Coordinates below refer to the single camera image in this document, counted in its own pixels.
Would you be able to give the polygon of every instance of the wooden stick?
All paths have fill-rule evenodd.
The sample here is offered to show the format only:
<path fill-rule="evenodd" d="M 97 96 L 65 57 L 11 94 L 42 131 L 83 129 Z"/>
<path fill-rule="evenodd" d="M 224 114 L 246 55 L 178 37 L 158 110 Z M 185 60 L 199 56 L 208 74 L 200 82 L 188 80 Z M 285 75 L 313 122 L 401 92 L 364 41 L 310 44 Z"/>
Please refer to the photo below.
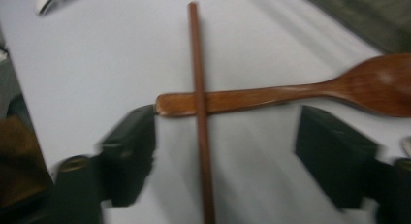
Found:
<path fill-rule="evenodd" d="M 203 80 L 202 44 L 197 4 L 188 5 L 190 15 L 192 63 L 194 70 L 195 103 L 197 109 L 197 131 L 199 139 L 200 168 L 203 190 L 203 216 L 205 224 L 215 223 L 214 198 L 212 192 L 211 164 L 209 160 L 208 124 L 206 96 Z"/>

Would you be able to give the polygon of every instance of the white table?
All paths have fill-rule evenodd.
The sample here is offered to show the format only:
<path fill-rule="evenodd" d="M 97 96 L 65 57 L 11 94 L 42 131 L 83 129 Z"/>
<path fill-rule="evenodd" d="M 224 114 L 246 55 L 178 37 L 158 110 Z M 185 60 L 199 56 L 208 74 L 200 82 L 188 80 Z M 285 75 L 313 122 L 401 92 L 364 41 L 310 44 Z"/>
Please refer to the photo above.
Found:
<path fill-rule="evenodd" d="M 96 145 L 128 111 L 192 91 L 186 5 L 76 0 L 38 17 L 37 0 L 0 0 L 0 24 L 47 165 Z M 305 0 L 196 0 L 207 90 L 307 83 L 380 54 Z M 293 153 L 300 106 L 329 111 L 403 156 L 411 119 L 314 99 L 209 119 L 218 223 L 373 223 L 335 210 Z M 108 223 L 202 223 L 195 119 L 156 118 L 155 167 L 132 207 Z"/>

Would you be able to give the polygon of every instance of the wooden dowel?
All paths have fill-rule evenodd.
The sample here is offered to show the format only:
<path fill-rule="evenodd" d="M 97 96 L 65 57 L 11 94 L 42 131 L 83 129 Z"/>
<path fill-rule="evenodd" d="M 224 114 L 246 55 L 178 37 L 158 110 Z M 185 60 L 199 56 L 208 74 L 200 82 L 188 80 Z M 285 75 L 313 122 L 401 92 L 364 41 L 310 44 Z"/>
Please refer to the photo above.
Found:
<path fill-rule="evenodd" d="M 188 5 L 191 30 L 192 63 L 194 71 L 195 103 L 197 110 L 197 132 L 199 141 L 200 168 L 203 191 L 203 216 L 205 224 L 215 223 L 214 198 L 212 191 L 211 164 L 209 157 L 206 96 L 203 76 L 202 44 L 197 4 Z"/>

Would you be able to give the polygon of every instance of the brown object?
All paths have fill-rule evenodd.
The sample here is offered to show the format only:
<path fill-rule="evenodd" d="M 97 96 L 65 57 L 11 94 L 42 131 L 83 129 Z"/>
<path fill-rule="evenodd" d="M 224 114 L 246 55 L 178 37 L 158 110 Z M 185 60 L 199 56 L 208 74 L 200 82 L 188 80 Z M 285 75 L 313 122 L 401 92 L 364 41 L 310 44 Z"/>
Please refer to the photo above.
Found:
<path fill-rule="evenodd" d="M 203 61 L 202 61 L 202 41 L 200 35 L 200 24 L 197 12 L 197 4 L 190 3 L 190 30 L 191 30 L 191 49 L 192 63 L 194 70 L 194 92 L 195 109 L 197 110 L 197 131 L 199 139 L 200 167 L 203 190 L 203 216 L 205 224 L 215 223 L 214 199 L 212 192 L 211 164 L 209 160 L 208 124 L 206 113 L 206 95 L 203 80 Z"/>
<path fill-rule="evenodd" d="M 374 57 L 340 77 L 303 85 L 219 91 L 206 94 L 208 113 L 235 112 L 311 97 L 331 97 L 365 110 L 411 117 L 411 53 Z M 156 111 L 163 116 L 196 113 L 192 93 L 163 94 Z"/>
<path fill-rule="evenodd" d="M 0 120 L 0 208 L 51 185 L 36 135 L 17 116 Z"/>

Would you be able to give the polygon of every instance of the wood grain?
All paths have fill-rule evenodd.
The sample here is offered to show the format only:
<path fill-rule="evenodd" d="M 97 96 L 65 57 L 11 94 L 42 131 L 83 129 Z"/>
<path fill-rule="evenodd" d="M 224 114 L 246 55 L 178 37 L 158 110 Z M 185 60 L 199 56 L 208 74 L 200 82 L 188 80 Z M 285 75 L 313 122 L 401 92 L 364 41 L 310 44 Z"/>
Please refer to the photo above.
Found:
<path fill-rule="evenodd" d="M 206 111 L 206 95 L 203 75 L 202 41 L 197 4 L 190 3 L 190 30 L 192 63 L 194 72 L 194 103 L 197 113 L 197 133 L 199 140 L 200 169 L 203 191 L 203 217 L 205 224 L 215 223 L 214 198 L 212 190 L 211 163 L 209 156 L 208 124 Z"/>
<path fill-rule="evenodd" d="M 411 117 L 411 53 L 374 57 L 340 77 L 303 85 L 218 91 L 206 94 L 208 114 L 255 109 L 297 99 L 335 98 L 383 115 Z M 193 93 L 169 93 L 157 98 L 163 116 L 197 112 Z"/>

